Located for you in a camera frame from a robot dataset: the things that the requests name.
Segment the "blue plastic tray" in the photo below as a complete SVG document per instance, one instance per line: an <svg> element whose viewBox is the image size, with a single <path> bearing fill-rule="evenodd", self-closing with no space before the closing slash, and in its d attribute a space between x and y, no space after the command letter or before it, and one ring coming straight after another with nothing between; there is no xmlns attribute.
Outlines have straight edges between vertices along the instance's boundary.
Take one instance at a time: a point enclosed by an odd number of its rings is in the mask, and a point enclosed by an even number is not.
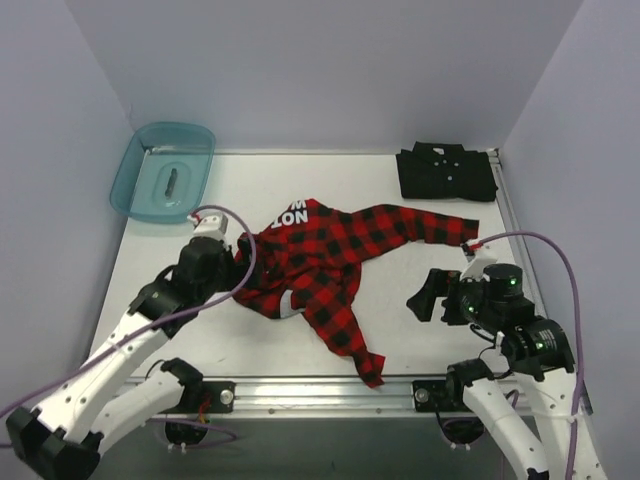
<svg viewBox="0 0 640 480"><path fill-rule="evenodd" d="M131 139L111 188L113 208L136 220L182 223L200 204L215 137L204 127L159 122Z"/></svg>

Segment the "white table surface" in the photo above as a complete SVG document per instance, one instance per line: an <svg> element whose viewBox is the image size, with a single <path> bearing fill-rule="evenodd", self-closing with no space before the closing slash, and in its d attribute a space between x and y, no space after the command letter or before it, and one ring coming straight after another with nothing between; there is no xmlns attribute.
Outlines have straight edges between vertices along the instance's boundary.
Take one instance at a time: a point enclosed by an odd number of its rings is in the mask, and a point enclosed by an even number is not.
<svg viewBox="0 0 640 480"><path fill-rule="evenodd" d="M380 203L411 206L480 220L480 236L505 230L496 203L404 200L393 155L221 155L214 157L203 204L238 213L259 232L294 200L316 198L350 212ZM129 220L94 336L92 352L108 337L139 289L173 264L192 227ZM240 227L230 221L235 247ZM500 261L513 262L507 240L492 244ZM444 373L447 365L475 357L488 344L467 327L434 320L420 323L405 306L429 269L462 269L458 248L407 244L364 263L353 310L369 350L387 357L384 375ZM270 320L232 299L205 310L134 373L142 376L157 359L180 357L208 377L355 376L353 361L329 352L301 315ZM483 355L495 371L501 359Z"/></svg>

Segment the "red plaid shirt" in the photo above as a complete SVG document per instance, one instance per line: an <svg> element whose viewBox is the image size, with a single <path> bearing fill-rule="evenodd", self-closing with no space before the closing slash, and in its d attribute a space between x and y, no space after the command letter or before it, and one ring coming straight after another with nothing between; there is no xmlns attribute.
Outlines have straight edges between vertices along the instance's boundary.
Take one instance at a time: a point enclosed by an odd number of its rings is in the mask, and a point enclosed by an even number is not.
<svg viewBox="0 0 640 480"><path fill-rule="evenodd" d="M353 357L360 378L375 387L383 383L384 357L367 351L351 310L361 262L409 241L458 246L477 235L477 220L413 208L377 205L344 213L314 199L294 202L256 235L263 274L255 288L234 298L269 318L301 311L329 350Z"/></svg>

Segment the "screw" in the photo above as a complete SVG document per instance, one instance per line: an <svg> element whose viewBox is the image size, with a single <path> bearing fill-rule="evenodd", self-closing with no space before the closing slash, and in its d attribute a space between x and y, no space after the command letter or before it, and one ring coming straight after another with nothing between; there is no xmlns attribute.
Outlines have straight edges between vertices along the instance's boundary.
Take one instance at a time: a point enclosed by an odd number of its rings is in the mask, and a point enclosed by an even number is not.
<svg viewBox="0 0 640 480"><path fill-rule="evenodd" d="M413 395L418 403L426 403L429 400L429 392L426 388L419 388Z"/></svg>
<svg viewBox="0 0 640 480"><path fill-rule="evenodd" d="M222 392L220 392L220 403L222 403L223 405L231 405L231 402L233 402L233 392L231 390L223 390Z"/></svg>

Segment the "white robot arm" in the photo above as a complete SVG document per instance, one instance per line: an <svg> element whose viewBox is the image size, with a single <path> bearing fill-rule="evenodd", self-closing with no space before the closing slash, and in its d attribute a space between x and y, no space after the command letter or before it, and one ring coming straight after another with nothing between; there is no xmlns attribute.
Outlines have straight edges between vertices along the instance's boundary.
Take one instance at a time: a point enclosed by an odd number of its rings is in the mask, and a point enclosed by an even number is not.
<svg viewBox="0 0 640 480"><path fill-rule="evenodd" d="M196 218L194 223L193 237L180 252L178 263L140 290L85 365L95 363L114 346L115 350L33 409L19 407L7 418L15 453L45 480L88 479L100 456L131 430L162 411L180 404L193 408L194 401L202 401L202 375L180 359L165 362L151 378L114 399L144 360L196 318L197 312L187 314L186 310L202 306L217 292L231 290L248 269L234 262L227 246L224 214ZM186 315L151 328L152 322L176 312ZM144 327L149 329L124 343Z"/></svg>
<svg viewBox="0 0 640 480"><path fill-rule="evenodd" d="M572 423L577 425L573 478L606 480L598 460L585 409L575 417L575 363L562 328L534 313L522 293L522 270L496 264L488 247L463 250L470 260L463 272L433 269L425 286L407 305L429 321L435 298L445 296L442 320L449 325L474 324L492 334L509 363L533 413L540 440L505 399L480 359L450 365L449 400L475 413L510 462L518 479L565 478Z"/></svg>

